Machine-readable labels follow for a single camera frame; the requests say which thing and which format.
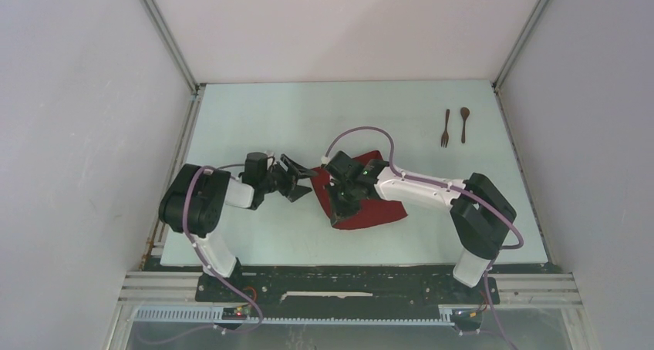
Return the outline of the red cloth napkin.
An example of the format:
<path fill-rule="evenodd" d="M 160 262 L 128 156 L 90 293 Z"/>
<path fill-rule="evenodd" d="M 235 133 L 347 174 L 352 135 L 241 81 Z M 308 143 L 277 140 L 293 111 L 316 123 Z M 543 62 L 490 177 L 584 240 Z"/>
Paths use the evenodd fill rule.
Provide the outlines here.
<path fill-rule="evenodd" d="M 362 155 L 356 156 L 353 159 L 358 160 L 364 166 L 373 159 L 384 160 L 383 156 L 378 150 L 370 151 Z M 330 223 L 330 205 L 329 205 L 329 181 L 330 176 L 324 170 L 323 166 L 314 169 L 319 175 L 311 179 L 311 184 L 315 194 L 318 198 L 319 204 Z M 336 230 L 354 231 L 358 229 L 366 229 L 370 227 L 379 226 L 382 224 L 389 224 L 402 220 L 407 217 L 407 212 L 402 202 L 392 200 L 363 200 L 361 202 L 362 209 L 356 216 L 343 221 L 336 227 L 331 227 Z"/>

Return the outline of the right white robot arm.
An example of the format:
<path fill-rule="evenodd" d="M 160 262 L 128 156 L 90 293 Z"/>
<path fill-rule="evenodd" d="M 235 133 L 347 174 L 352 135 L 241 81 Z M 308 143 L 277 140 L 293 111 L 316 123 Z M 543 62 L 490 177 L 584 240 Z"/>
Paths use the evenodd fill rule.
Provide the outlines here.
<path fill-rule="evenodd" d="M 397 169 L 385 160 L 361 164 L 344 153 L 334 156 L 323 169 L 329 175 L 325 190 L 332 225 L 356 216 L 365 200 L 445 210 L 463 247 L 448 282 L 451 297 L 459 302 L 478 294 L 479 281 L 515 230 L 516 210 L 481 173 L 464 180 L 428 177 Z"/>

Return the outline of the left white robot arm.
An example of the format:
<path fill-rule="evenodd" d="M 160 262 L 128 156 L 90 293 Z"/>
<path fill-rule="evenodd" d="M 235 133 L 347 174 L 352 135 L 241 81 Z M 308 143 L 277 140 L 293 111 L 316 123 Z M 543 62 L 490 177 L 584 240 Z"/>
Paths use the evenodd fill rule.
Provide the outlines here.
<path fill-rule="evenodd" d="M 161 222 L 190 241 L 205 273 L 217 277 L 214 291 L 225 301 L 241 297 L 244 281 L 233 273 L 239 260 L 218 231 L 224 207 L 257 210 L 273 193 L 293 203 L 312 192 L 298 182 L 318 175 L 284 154 L 276 160 L 270 152 L 249 153 L 237 176 L 230 168 L 184 164 L 158 210 Z"/>

